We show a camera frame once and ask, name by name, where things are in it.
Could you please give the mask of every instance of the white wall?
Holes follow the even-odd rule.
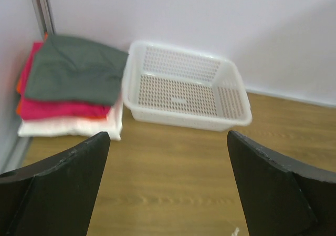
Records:
[[[50,0],[57,33],[225,55],[246,87],[336,105],[336,0]]]
[[[31,0],[0,0],[0,172],[18,142],[15,85],[34,40],[41,39]]]

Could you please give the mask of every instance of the black object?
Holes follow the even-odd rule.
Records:
[[[250,236],[336,235],[336,173],[235,131],[227,145]]]
[[[86,235],[109,146],[109,135],[101,132],[0,175],[0,235]]]

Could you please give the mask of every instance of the baseboard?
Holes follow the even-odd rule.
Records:
[[[282,99],[302,102],[302,103],[311,104],[311,105],[325,106],[325,107],[331,107],[331,108],[336,107],[336,105],[333,105],[333,104],[325,104],[325,103],[311,101],[311,100],[304,100],[304,99],[300,99],[300,98],[287,97],[287,96],[283,96],[283,95],[279,95],[279,94],[267,93],[267,92],[261,91],[261,90],[246,89],[246,91],[248,93],[259,94],[259,95],[264,95],[264,96],[269,96],[269,97],[274,97],[274,98],[282,98]]]

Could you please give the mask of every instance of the red folded cloth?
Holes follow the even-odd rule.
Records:
[[[25,89],[33,64],[34,54],[42,47],[43,42],[35,42],[29,59],[21,73],[18,90],[21,101],[17,113],[23,120],[37,120],[52,117],[77,116],[105,120],[111,106],[93,105],[84,102],[40,102],[25,98]]]

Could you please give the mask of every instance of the gray folded cloth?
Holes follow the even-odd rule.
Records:
[[[128,54],[90,40],[50,35],[34,56],[25,97],[38,101],[117,101]]]

